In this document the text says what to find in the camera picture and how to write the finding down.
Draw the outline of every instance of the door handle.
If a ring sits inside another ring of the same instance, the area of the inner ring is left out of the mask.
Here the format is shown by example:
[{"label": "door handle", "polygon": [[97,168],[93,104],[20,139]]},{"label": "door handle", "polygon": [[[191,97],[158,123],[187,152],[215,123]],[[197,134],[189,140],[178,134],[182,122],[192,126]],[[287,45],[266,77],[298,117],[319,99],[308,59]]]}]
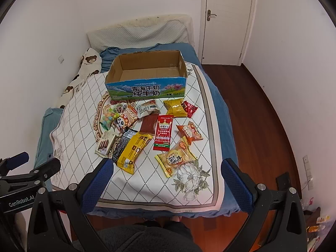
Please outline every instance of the door handle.
[{"label": "door handle", "polygon": [[207,12],[207,21],[210,21],[210,17],[211,16],[217,16],[216,14],[211,14],[211,10],[208,9],[208,12]]}]

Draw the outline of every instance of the blue gripper pad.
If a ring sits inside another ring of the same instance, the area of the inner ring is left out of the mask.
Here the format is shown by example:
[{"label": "blue gripper pad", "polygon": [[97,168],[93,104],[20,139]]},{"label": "blue gripper pad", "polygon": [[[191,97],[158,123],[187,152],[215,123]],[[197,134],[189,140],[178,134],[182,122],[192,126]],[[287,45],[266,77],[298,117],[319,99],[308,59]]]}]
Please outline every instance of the blue gripper pad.
[{"label": "blue gripper pad", "polygon": [[112,174],[113,162],[111,159],[108,159],[83,193],[81,209],[84,214],[94,209]]},{"label": "blue gripper pad", "polygon": [[8,158],[8,160],[6,161],[6,167],[8,170],[11,171],[27,163],[28,161],[29,161],[29,155],[24,151],[16,156]]},{"label": "blue gripper pad", "polygon": [[252,213],[252,210],[254,208],[253,196],[244,184],[244,182],[241,180],[239,175],[225,159],[222,161],[220,169],[222,176],[229,186],[241,211],[247,212],[249,214]]}]

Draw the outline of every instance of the door frame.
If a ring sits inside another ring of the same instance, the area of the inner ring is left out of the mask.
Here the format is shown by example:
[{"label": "door frame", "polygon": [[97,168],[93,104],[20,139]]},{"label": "door frame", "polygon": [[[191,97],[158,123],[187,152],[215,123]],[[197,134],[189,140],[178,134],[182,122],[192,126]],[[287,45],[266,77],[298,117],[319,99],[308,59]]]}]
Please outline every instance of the door frame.
[{"label": "door frame", "polygon": [[[238,60],[238,65],[240,66],[245,54],[246,49],[249,43],[249,39],[251,37],[252,27],[255,19],[255,13],[256,13],[256,6],[257,6],[258,0],[251,0],[251,10],[249,15],[249,21],[247,23],[247,29],[245,34],[245,39],[241,51],[240,58]],[[201,23],[200,23],[200,38],[199,38],[199,48],[198,48],[198,58],[202,63],[203,58],[203,49],[204,49],[204,36],[205,36],[205,24],[206,24],[206,9],[207,9],[207,0],[201,0]]]}]

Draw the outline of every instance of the person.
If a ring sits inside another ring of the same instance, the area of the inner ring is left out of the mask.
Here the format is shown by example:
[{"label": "person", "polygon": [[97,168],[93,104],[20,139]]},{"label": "person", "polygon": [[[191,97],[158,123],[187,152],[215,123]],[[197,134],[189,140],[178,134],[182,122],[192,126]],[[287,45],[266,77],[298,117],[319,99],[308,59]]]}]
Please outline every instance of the person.
[{"label": "person", "polygon": [[[97,232],[109,251],[118,252],[199,252],[189,228],[180,216],[173,216],[161,228],[157,221],[145,221],[127,226],[115,226]],[[74,248],[84,251],[79,241]]]}]

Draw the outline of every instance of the white door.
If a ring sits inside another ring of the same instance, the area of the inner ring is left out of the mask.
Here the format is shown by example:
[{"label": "white door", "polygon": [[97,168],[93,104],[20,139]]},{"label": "white door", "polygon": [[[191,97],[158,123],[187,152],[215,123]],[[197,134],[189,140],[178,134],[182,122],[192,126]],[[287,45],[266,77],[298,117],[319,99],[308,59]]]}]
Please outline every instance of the white door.
[{"label": "white door", "polygon": [[202,64],[237,65],[252,0],[207,0]]}]

